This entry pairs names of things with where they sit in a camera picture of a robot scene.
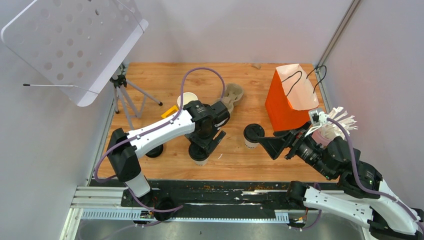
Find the black coffee cup lid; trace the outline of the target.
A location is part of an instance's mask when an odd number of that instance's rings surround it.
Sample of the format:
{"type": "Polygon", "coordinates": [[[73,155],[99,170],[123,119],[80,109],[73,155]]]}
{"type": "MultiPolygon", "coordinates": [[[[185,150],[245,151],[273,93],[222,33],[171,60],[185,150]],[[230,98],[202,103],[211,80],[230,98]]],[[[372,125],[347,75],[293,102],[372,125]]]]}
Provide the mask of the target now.
{"type": "Polygon", "coordinates": [[[258,143],[258,139],[265,136],[265,130],[257,123],[248,124],[243,130],[243,136],[245,140],[250,143],[258,143]]]}

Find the single white paper cup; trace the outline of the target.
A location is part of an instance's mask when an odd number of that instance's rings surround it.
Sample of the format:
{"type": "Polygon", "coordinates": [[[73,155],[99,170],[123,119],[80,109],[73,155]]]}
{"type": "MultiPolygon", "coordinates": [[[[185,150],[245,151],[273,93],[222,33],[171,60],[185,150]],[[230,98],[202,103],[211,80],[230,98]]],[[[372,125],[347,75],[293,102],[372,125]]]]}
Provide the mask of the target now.
{"type": "Polygon", "coordinates": [[[248,149],[255,149],[255,148],[259,145],[259,142],[257,142],[257,141],[250,141],[250,139],[245,138],[245,139],[244,139],[244,145],[245,145],[248,149]]]}

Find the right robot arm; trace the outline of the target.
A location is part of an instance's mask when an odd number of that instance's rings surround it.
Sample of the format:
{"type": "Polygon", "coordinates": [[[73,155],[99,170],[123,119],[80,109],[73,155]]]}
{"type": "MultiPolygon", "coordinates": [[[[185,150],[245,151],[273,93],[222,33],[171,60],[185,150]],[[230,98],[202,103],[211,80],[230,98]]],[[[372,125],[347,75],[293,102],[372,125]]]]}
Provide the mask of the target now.
{"type": "Polygon", "coordinates": [[[379,240],[421,240],[424,212],[405,205],[391,191],[382,174],[361,161],[361,152],[338,136],[322,145],[307,135],[307,126],[259,137],[258,142],[272,159],[288,149],[286,159],[299,157],[327,180],[337,180],[337,188],[351,200],[324,193],[317,186],[293,180],[285,195],[292,209],[319,209],[350,220],[379,240]]]}

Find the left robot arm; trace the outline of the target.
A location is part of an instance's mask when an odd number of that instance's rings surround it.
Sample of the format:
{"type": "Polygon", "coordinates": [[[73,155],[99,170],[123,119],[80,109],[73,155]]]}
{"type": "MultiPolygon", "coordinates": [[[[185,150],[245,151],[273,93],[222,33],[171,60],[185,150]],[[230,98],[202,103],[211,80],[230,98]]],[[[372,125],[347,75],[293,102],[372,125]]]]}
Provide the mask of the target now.
{"type": "Polygon", "coordinates": [[[151,187],[142,173],[139,158],[170,140],[185,136],[188,153],[197,165],[205,165],[226,133],[220,128],[230,119],[228,108],[218,101],[212,105],[190,101],[176,114],[149,126],[124,132],[113,131],[106,156],[117,179],[134,193],[140,206],[153,201],[151,187]]]}

